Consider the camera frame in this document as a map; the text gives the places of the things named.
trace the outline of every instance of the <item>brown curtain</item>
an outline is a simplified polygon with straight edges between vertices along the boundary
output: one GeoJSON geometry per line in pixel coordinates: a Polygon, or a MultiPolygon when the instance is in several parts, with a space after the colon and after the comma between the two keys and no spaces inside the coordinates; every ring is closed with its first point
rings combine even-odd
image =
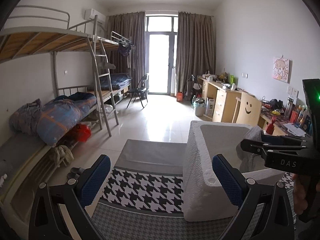
{"type": "Polygon", "coordinates": [[[111,73],[129,73],[132,76],[132,87],[135,88],[145,73],[145,52],[146,52],[146,14],[135,12],[114,15],[109,17],[107,33],[110,39],[111,31],[130,39],[136,46],[131,56],[131,69],[127,66],[127,57],[122,56],[118,51],[109,54],[109,62],[116,66],[111,73]]]}
{"type": "Polygon", "coordinates": [[[177,36],[176,88],[183,92],[187,80],[215,72],[211,16],[179,12],[177,36]]]}

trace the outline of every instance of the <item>rug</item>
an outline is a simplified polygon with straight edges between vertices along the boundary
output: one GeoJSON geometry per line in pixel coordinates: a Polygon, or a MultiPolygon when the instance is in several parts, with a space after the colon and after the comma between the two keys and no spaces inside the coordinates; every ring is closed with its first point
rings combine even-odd
{"type": "MultiPolygon", "coordinates": [[[[187,222],[183,218],[182,157],[185,146],[127,141],[92,216],[106,239],[206,240],[221,235],[231,217],[202,222],[187,222]]],[[[292,204],[291,174],[286,173],[281,181],[292,204]]],[[[257,207],[243,240],[250,238],[262,207],[257,207]]]]}

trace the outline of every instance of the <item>plaid blanket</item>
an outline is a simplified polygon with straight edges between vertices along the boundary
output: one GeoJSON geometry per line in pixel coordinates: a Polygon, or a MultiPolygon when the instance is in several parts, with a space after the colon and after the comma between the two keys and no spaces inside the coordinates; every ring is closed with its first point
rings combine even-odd
{"type": "Polygon", "coordinates": [[[70,97],[57,97],[44,106],[41,106],[38,99],[13,113],[10,125],[14,130],[38,135],[47,145],[55,147],[57,142],[88,114],[96,101],[93,94],[82,92],[70,97]]]}

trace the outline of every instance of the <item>bed ladder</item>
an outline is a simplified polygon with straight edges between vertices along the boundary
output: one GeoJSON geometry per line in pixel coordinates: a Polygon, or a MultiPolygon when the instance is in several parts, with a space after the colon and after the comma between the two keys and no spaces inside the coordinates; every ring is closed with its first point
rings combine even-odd
{"type": "Polygon", "coordinates": [[[102,127],[102,118],[101,118],[101,115],[100,114],[103,114],[103,117],[104,117],[104,121],[106,122],[106,126],[107,126],[107,129],[108,129],[108,134],[109,136],[112,136],[111,134],[111,130],[110,130],[110,126],[109,126],[109,123],[108,123],[108,116],[112,113],[115,114],[115,119],[116,119],[116,124],[119,125],[119,120],[118,120],[118,115],[117,115],[117,111],[116,111],[116,103],[115,103],[115,100],[114,100],[114,97],[113,97],[113,91],[112,91],[112,85],[111,85],[111,77],[110,77],[110,70],[108,69],[108,72],[106,74],[102,74],[102,75],[99,75],[99,71],[98,71],[98,65],[97,65],[97,57],[105,57],[106,58],[106,61],[108,62],[108,56],[106,54],[106,51],[103,47],[103,43],[101,40],[99,40],[99,43],[100,43],[100,48],[101,48],[101,54],[96,54],[96,43],[97,43],[97,35],[94,35],[92,37],[92,45],[90,43],[90,40],[89,38],[86,38],[87,40],[87,44],[90,48],[90,54],[92,56],[92,68],[93,68],[93,76],[95,77],[94,78],[94,93],[95,93],[95,96],[97,97],[97,95],[99,94],[99,100],[98,100],[98,97],[97,97],[97,110],[98,110],[98,117],[99,117],[99,125],[100,125],[100,129],[102,130],[103,127],[102,127]],[[108,76],[108,84],[109,84],[109,91],[111,93],[111,103],[112,103],[112,107],[113,107],[113,110],[110,112],[110,113],[106,113],[106,110],[104,108],[104,104],[103,104],[103,96],[102,96],[102,90],[101,90],[101,83],[100,83],[100,77],[103,77],[103,76],[108,76]]]}

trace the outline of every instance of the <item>slipper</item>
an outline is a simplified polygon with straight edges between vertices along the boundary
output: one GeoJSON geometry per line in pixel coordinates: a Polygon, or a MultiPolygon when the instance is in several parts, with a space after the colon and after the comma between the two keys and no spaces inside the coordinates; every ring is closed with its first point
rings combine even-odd
{"type": "Polygon", "coordinates": [[[72,173],[74,173],[74,174],[79,174],[79,175],[81,175],[82,174],[82,172],[84,172],[84,168],[75,168],[75,167],[73,167],[73,168],[71,168],[71,172],[72,173]]]}
{"type": "Polygon", "coordinates": [[[71,172],[69,172],[69,173],[67,174],[67,178],[68,178],[68,179],[78,179],[79,177],[80,177],[80,175],[74,174],[74,173],[71,173],[71,172]]]}

